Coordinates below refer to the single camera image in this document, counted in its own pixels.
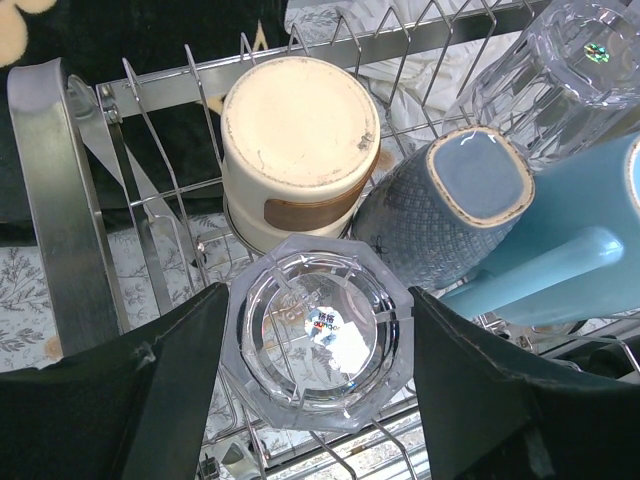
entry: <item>blue textured cup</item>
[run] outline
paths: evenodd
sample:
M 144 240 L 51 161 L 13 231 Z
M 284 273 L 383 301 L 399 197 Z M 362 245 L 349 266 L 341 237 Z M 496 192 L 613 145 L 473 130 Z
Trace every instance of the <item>blue textured cup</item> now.
M 352 235 L 407 287 L 444 288 L 500 243 L 533 196 L 526 161 L 500 133 L 460 129 L 382 179 L 360 206 Z
M 640 135 L 574 155 L 536 175 L 513 231 L 444 299 L 471 318 L 550 325 L 640 306 Z

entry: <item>ceramic cup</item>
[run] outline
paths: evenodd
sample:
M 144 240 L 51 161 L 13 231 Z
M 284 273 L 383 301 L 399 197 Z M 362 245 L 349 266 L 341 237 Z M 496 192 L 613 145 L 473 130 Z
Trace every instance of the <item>ceramic cup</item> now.
M 360 83 L 313 58 L 267 61 L 231 89 L 221 125 L 228 213 L 245 243 L 268 252 L 292 232 L 341 235 L 380 149 Z
M 536 199 L 476 280 L 445 299 L 471 318 L 551 325 L 640 306 L 640 135 L 536 175 Z
M 486 257 L 533 200 L 526 161 L 497 131 L 454 131 L 371 191 L 352 234 L 406 286 L 444 288 Z

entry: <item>black cloth with flower pattern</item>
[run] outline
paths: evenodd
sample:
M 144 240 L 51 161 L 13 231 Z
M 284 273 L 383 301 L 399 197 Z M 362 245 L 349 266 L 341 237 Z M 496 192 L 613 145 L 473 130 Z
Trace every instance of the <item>black cloth with flower pattern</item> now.
M 123 57 L 140 75 L 186 65 L 185 44 L 196 61 L 237 55 L 242 32 L 254 48 L 266 44 L 273 48 L 289 39 L 284 29 L 286 7 L 287 0 L 0 0 L 0 246 L 35 244 L 7 106 L 11 68 L 63 57 L 73 73 L 93 86 L 124 78 Z M 180 186 L 220 175 L 202 106 L 194 103 L 152 112 L 151 120 Z M 214 113 L 222 151 L 219 122 Z M 171 189 L 142 117 L 125 119 L 123 134 L 158 190 Z M 122 188 L 87 153 L 107 230 L 130 227 Z M 187 212 L 220 212 L 221 195 L 220 186 L 188 193 Z

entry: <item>black fabric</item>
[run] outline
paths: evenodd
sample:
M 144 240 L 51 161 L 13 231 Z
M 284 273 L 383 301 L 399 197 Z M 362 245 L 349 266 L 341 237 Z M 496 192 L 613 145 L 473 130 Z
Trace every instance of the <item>black fabric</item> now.
M 410 291 L 434 480 L 638 477 L 640 387 L 531 355 Z
M 15 66 L 63 57 L 87 84 L 125 78 L 126 57 L 138 75 L 239 54 L 240 34 L 253 44 L 260 22 L 269 47 L 286 45 L 287 0 L 58 0 L 49 10 L 22 13 L 29 32 L 25 54 L 0 67 L 0 246 L 35 244 L 31 214 L 8 112 L 6 83 Z M 180 186 L 220 175 L 202 106 L 152 112 Z M 213 113 L 220 151 L 220 117 Z M 160 153 L 141 116 L 123 124 L 125 141 L 159 191 L 172 188 Z M 108 231 L 131 226 L 121 187 L 89 154 Z M 186 194 L 190 215 L 222 211 L 221 187 Z
M 193 479 L 227 301 L 212 285 L 115 340 L 0 375 L 0 478 Z

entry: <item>glass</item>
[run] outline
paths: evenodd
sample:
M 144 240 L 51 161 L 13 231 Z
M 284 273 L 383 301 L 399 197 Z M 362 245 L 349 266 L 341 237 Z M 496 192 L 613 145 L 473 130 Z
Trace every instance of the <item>glass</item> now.
M 223 368 L 274 428 L 356 432 L 413 373 L 413 298 L 362 242 L 292 235 L 231 285 Z
M 552 1 L 462 92 L 443 133 L 494 127 L 535 169 L 596 143 L 640 105 L 638 8 Z

